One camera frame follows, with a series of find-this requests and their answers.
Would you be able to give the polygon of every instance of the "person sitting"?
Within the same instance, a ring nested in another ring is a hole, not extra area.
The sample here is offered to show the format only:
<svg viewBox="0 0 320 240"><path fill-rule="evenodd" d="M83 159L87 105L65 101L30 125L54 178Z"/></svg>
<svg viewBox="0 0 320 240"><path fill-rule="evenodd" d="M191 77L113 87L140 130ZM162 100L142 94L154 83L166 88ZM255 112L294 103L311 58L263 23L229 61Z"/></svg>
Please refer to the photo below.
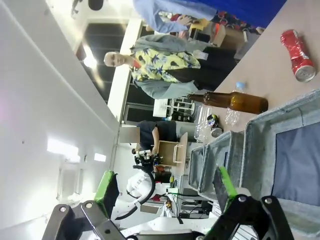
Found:
<svg viewBox="0 0 320 240"><path fill-rule="evenodd" d="M208 54L196 59L195 50ZM187 41L172 35L140 37L130 55L107 52L108 67L127 64L133 83L154 99L172 99L198 90L214 91L236 66L236 51L211 47L200 41Z"/></svg>
<svg viewBox="0 0 320 240"><path fill-rule="evenodd" d="M195 142L196 125L191 122L141 121L137 127L140 128L140 148L132 149L132 154L141 150L150 150L156 154L158 153L159 141L177 142L185 133L188 133L189 142Z"/></svg>

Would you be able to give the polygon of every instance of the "gray jacket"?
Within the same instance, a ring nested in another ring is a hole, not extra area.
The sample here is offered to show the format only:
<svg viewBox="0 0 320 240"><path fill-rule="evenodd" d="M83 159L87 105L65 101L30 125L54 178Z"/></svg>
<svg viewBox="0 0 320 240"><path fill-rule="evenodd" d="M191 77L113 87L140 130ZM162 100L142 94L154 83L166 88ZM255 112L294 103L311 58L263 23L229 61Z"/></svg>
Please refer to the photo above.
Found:
<svg viewBox="0 0 320 240"><path fill-rule="evenodd" d="M202 41L186 41L172 35L147 35L140 37L131 51L134 53L144 49L154 49L161 52L192 53L194 50L203 51L210 46L210 44ZM134 84L154 99L173 99L198 91L194 81L171 83L162 80L144 79L143 81L134 81Z"/></svg>

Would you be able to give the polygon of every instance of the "desk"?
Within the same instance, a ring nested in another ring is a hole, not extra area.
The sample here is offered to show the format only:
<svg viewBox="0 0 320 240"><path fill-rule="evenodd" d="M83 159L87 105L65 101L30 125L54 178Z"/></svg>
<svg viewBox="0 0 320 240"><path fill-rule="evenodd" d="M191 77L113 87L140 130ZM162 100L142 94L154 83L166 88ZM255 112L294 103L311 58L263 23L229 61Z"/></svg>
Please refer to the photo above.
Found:
<svg viewBox="0 0 320 240"><path fill-rule="evenodd" d="M288 50L280 42L280 36L285 30L297 30L304 36L310 58L319 67L319 9L319 0L287 0L265 32L216 92L230 93L235 89L236 82L244 82L247 84L246 93L266 98L269 101L269 109L273 109L298 95L320 88L320 74L308 83L296 80L291 70ZM238 125L231 127L225 124L226 111L224 108L212 108L212 113L219 116L225 132L243 131L248 120L256 116L242 112Z"/></svg>

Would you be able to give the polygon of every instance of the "brown glass bottle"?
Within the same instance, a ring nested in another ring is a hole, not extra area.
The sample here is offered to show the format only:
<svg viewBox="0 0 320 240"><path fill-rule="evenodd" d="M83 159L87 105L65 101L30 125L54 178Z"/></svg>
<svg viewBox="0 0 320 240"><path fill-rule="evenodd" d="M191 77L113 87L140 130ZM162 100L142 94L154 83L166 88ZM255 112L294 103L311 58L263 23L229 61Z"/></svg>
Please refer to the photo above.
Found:
<svg viewBox="0 0 320 240"><path fill-rule="evenodd" d="M206 92L203 96L205 105L218 108L230 108L235 111L261 114L268 110L268 100L240 92Z"/></svg>
<svg viewBox="0 0 320 240"><path fill-rule="evenodd" d="M204 95L202 94L189 94L187 98L190 100L205 104L204 103L205 98L204 98Z"/></svg>

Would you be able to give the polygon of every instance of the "plastic water bottle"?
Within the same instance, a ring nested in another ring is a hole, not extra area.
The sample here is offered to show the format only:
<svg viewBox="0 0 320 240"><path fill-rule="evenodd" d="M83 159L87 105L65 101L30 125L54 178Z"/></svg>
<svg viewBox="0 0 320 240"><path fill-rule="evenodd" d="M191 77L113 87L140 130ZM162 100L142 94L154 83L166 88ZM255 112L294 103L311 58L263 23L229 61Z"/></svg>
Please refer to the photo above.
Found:
<svg viewBox="0 0 320 240"><path fill-rule="evenodd" d="M235 90L233 92L245 93L246 84L240 81L236 82ZM232 110L230 108L226 109L225 123L231 126L236 125L239 122L240 112Z"/></svg>

